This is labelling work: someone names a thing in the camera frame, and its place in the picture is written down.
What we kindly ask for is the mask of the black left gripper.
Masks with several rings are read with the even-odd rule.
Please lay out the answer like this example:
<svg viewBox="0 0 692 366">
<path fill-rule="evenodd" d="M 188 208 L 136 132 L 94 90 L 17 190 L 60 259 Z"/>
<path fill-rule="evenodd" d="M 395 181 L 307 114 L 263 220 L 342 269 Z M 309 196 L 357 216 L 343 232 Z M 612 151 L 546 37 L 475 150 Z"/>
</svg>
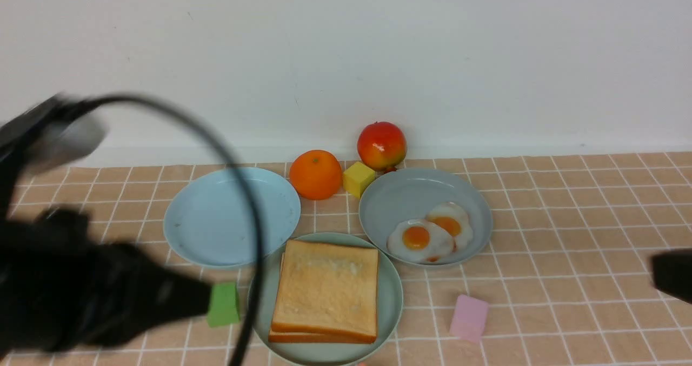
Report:
<svg viewBox="0 0 692 366">
<path fill-rule="evenodd" d="M 32 287 L 32 346 L 120 347 L 146 331 L 206 314 L 212 285 L 165 268 L 129 243 L 50 257 Z"/>
</svg>

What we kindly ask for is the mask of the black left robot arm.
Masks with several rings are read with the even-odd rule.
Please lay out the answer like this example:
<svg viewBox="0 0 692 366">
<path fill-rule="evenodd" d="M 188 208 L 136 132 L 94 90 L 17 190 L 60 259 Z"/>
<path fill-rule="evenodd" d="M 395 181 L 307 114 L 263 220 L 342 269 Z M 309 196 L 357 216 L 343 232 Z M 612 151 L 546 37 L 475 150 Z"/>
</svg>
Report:
<svg viewBox="0 0 692 366">
<path fill-rule="evenodd" d="M 131 241 L 99 244 L 90 217 L 49 208 L 9 217 L 24 160 L 2 154 L 2 355 L 121 347 L 149 329 L 205 315 L 212 285 Z"/>
</svg>

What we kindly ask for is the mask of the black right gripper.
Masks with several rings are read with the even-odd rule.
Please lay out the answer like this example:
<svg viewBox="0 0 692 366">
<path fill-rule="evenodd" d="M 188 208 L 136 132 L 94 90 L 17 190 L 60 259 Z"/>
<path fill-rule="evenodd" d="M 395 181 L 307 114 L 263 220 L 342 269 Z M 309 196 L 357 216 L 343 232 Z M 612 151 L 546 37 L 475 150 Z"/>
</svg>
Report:
<svg viewBox="0 0 692 366">
<path fill-rule="evenodd" d="M 691 304 L 691 249 L 672 249 L 650 258 L 655 289 Z"/>
</svg>

